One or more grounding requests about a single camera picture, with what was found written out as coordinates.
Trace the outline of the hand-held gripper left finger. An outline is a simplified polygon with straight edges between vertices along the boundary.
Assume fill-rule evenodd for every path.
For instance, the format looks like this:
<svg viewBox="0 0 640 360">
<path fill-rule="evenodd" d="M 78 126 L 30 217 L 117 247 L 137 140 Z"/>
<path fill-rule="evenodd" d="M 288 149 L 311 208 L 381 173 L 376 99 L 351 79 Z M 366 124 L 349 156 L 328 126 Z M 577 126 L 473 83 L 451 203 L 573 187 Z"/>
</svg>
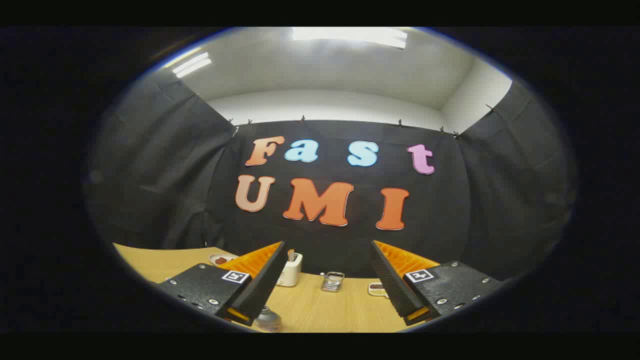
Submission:
<svg viewBox="0 0 640 360">
<path fill-rule="evenodd" d="M 270 298 L 288 260 L 283 241 L 223 264 L 199 263 L 155 286 L 210 317 L 251 326 Z"/>
</svg>

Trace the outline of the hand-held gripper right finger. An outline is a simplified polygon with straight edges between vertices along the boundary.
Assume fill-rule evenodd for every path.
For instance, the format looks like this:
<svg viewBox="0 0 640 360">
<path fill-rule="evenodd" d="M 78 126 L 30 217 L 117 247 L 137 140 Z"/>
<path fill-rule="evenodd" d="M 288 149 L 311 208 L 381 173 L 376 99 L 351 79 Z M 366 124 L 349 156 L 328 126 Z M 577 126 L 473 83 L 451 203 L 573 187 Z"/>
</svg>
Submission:
<svg viewBox="0 0 640 360">
<path fill-rule="evenodd" d="M 502 288 L 502 281 L 459 260 L 438 263 L 372 240 L 371 262 L 407 326 L 461 312 Z"/>
</svg>

